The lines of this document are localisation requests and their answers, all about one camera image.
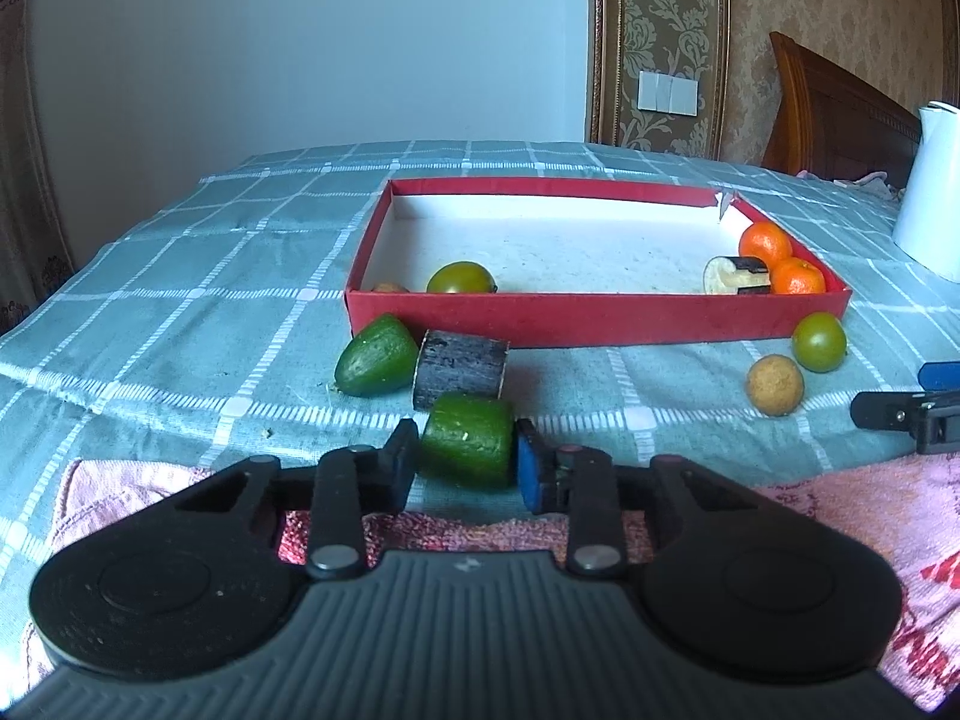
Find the green tomato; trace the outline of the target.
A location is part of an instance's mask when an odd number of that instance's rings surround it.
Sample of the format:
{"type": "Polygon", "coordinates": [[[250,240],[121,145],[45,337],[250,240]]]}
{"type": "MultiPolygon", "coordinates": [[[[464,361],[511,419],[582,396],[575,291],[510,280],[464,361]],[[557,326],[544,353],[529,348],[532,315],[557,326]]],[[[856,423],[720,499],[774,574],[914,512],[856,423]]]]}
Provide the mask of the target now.
{"type": "Polygon", "coordinates": [[[428,280],[425,291],[433,294],[493,294],[498,291],[498,286],[483,265],[459,260],[438,268],[428,280]]]}
{"type": "Polygon", "coordinates": [[[827,374],[843,364],[848,340],[841,322],[828,312],[814,312],[794,328],[794,359],[807,371],[827,374]]]}

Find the brown kiwi fruit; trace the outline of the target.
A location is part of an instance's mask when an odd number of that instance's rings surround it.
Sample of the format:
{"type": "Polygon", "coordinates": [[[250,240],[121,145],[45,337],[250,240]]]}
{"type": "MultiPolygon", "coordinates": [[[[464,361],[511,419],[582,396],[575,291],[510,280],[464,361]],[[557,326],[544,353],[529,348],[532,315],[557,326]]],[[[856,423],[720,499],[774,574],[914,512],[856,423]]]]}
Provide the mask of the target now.
{"type": "Polygon", "coordinates": [[[763,356],[745,379],[750,403],[766,416],[786,416],[804,398],[804,377],[797,364],[783,355],[763,356]]]}

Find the orange mandarin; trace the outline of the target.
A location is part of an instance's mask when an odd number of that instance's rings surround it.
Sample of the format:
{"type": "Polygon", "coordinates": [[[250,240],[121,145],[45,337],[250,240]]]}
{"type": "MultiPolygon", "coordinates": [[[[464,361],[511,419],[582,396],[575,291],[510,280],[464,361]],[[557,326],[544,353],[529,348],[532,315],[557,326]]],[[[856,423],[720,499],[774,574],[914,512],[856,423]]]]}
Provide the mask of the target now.
{"type": "Polygon", "coordinates": [[[799,257],[780,260],[770,273],[773,294],[823,294],[827,282],[818,266],[799,257]]]}
{"type": "Polygon", "coordinates": [[[788,232],[771,221],[757,221],[742,232],[739,255],[758,259],[771,271],[778,263],[793,255],[793,243],[788,232]]]}

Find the split eggplant chunk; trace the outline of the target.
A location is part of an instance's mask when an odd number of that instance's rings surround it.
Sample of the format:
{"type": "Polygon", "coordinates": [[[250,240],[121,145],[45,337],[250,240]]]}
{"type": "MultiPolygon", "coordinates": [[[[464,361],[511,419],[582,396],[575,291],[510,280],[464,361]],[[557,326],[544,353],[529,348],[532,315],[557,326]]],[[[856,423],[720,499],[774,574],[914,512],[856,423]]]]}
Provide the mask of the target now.
{"type": "Polygon", "coordinates": [[[770,270],[757,257],[713,257],[704,266],[703,293],[770,294],[770,270]]]}

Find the green cucumber end piece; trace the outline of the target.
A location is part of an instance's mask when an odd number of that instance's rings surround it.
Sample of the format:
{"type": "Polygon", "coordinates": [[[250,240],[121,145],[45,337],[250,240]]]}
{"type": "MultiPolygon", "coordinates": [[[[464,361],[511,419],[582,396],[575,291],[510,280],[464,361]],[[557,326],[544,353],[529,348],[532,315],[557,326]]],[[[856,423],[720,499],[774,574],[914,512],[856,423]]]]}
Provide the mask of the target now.
{"type": "Polygon", "coordinates": [[[335,387],[352,397],[387,395],[409,388],[418,343],[391,314],[377,317],[350,340],[335,366],[335,387]]]}

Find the dark eggplant chunk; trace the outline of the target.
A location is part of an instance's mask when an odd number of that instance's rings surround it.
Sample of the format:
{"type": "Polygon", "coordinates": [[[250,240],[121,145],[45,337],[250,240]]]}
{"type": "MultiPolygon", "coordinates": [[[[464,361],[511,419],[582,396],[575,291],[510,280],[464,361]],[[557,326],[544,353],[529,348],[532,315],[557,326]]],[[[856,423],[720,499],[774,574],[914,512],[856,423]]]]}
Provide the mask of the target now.
{"type": "Polygon", "coordinates": [[[447,394],[500,398],[508,351],[507,341],[428,330],[416,358],[413,408],[430,411],[447,394]]]}

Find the small brown longan fruit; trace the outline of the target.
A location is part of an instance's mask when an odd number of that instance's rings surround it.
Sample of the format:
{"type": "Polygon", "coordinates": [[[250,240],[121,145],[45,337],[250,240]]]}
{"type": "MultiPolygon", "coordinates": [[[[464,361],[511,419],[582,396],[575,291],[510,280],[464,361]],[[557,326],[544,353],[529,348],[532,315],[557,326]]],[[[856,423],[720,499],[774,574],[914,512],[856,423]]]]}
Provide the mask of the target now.
{"type": "Polygon", "coordinates": [[[393,283],[392,281],[381,281],[373,286],[373,291],[375,293],[387,293],[387,294],[409,294],[410,289],[405,288],[402,284],[393,283]]]}

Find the pink towel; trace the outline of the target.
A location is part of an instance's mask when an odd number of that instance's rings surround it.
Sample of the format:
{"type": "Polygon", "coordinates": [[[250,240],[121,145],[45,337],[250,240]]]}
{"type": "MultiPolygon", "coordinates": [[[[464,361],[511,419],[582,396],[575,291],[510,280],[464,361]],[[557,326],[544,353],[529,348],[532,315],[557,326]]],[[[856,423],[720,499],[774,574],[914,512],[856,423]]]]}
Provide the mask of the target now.
{"type": "MultiPolygon", "coordinates": [[[[172,463],[76,460],[60,481],[47,547],[83,536],[205,478],[172,463]]],[[[908,455],[889,463],[761,491],[800,515],[846,533],[889,561],[905,608],[880,671],[926,710],[958,688],[958,457],[908,455]]],[[[550,550],[563,559],[566,520],[556,515],[473,523],[404,512],[364,519],[368,556],[386,548],[428,551],[550,550]]]]}

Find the white electric kettle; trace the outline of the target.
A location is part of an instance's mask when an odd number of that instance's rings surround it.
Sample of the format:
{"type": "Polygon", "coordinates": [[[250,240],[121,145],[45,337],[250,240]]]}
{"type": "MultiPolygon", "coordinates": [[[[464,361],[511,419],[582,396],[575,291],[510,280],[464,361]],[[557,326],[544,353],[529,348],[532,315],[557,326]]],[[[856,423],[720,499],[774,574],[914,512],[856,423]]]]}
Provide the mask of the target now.
{"type": "Polygon", "coordinates": [[[942,280],[960,280],[958,107],[931,101],[919,111],[921,142],[893,228],[893,242],[942,280]]]}

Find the pink cloth on bed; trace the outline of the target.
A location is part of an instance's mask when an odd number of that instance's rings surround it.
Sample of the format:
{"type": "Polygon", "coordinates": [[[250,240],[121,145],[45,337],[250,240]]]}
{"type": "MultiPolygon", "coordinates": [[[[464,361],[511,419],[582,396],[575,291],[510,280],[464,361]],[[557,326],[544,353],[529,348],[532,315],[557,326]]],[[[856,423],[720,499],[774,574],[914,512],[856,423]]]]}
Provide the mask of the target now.
{"type": "Polygon", "coordinates": [[[885,171],[867,172],[866,176],[857,177],[857,179],[823,179],[823,177],[817,176],[807,169],[802,169],[796,174],[796,179],[815,182],[816,184],[832,184],[836,187],[869,193],[871,197],[884,200],[884,202],[900,203],[903,200],[903,195],[905,195],[903,188],[895,187],[889,181],[889,174],[885,171]]]}

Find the teal checked tablecloth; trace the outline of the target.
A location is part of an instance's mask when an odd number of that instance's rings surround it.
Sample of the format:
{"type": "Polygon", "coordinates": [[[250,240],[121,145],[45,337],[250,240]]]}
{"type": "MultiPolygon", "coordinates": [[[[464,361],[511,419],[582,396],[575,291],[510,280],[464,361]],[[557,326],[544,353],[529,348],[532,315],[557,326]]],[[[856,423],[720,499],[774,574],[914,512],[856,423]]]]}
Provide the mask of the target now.
{"type": "Polygon", "coordinates": [[[206,471],[384,439],[409,397],[332,385],[350,335],[342,289],[377,195],[392,179],[508,174],[732,188],[853,290],[843,366],[807,377],[793,416],[760,416],[743,390],[748,367],[786,341],[516,351],[506,398],[544,433],[621,461],[685,455],[766,488],[916,455],[905,436],[857,429],[848,411],[862,390],[907,390],[924,362],[958,355],[957,286],[896,249],[889,202],[745,164],[573,143],[262,154],[106,245],[3,337],[5,702],[47,673],[28,593],[68,465],[206,471]]]}

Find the wooden headboard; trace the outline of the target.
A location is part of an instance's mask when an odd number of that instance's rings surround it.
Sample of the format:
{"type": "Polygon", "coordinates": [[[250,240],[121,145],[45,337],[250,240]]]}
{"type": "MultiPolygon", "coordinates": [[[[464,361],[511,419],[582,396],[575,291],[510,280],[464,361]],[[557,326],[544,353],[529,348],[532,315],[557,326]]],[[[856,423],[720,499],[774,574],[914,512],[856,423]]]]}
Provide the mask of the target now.
{"type": "Polygon", "coordinates": [[[770,43],[781,103],[761,165],[823,179],[885,171],[905,187],[921,142],[918,115],[782,32],[771,32],[770,43]]]}

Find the patterned brown curtain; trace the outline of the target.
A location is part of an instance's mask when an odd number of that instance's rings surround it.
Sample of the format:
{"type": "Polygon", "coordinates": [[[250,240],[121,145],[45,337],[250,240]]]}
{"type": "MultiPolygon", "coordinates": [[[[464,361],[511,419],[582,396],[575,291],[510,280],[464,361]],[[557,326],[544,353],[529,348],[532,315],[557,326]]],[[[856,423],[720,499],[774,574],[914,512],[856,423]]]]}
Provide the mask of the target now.
{"type": "Polygon", "coordinates": [[[28,0],[2,0],[2,328],[73,275],[32,96],[28,0]]]}

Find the red shallow cardboard box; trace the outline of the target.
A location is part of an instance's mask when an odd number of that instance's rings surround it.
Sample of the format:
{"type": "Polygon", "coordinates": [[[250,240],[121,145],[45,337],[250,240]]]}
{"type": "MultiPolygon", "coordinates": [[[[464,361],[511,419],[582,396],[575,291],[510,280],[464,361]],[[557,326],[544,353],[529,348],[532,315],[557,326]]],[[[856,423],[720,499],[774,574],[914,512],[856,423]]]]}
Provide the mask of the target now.
{"type": "Polygon", "coordinates": [[[704,266],[732,257],[761,211],[693,185],[553,177],[392,179],[345,284],[359,332],[391,314],[414,335],[469,333],[514,348],[786,338],[814,312],[843,316],[850,287],[823,294],[703,293],[704,266]],[[427,293],[451,262],[483,265],[493,294],[427,293]],[[409,294],[375,293],[392,281],[409,294]]]}

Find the white wall switch panel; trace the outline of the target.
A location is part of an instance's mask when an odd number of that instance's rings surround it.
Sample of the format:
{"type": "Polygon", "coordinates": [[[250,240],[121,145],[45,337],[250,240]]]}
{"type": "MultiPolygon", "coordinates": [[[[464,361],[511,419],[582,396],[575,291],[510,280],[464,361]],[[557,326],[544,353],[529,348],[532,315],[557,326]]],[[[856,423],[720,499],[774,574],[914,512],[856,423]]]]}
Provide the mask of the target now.
{"type": "Polygon", "coordinates": [[[697,117],[698,107],[700,107],[700,85],[697,80],[665,75],[657,71],[641,71],[638,76],[636,109],[682,117],[697,117]]]}

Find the gold wallpaper frame moulding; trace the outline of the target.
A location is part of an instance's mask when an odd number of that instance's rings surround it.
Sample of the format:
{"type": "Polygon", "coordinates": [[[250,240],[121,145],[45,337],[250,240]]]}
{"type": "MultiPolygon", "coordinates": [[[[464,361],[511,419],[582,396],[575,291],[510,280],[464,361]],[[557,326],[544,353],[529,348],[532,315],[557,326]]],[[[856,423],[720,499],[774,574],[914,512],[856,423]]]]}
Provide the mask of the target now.
{"type": "Polygon", "coordinates": [[[589,0],[586,138],[721,156],[731,0],[589,0]],[[692,115],[640,106],[645,71],[697,83],[692,115]]]}

